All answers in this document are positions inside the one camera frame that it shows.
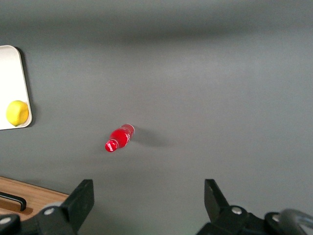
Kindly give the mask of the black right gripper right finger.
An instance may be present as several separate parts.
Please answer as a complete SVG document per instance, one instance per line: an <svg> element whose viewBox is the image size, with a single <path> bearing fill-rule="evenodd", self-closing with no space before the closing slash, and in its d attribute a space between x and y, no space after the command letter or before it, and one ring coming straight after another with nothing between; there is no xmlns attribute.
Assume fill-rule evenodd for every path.
<svg viewBox="0 0 313 235"><path fill-rule="evenodd" d="M213 179L204 182L204 205L210 222L199 235L265 235L264 220L240 206L230 205Z"/></svg>

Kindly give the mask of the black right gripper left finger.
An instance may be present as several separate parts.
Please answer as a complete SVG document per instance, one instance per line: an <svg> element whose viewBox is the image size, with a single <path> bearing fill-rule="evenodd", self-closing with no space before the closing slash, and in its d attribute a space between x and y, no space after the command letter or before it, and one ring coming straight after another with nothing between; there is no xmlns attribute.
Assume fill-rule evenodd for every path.
<svg viewBox="0 0 313 235"><path fill-rule="evenodd" d="M50 206L36 216L39 235L76 235L94 205L92 179L83 180L59 206Z"/></svg>

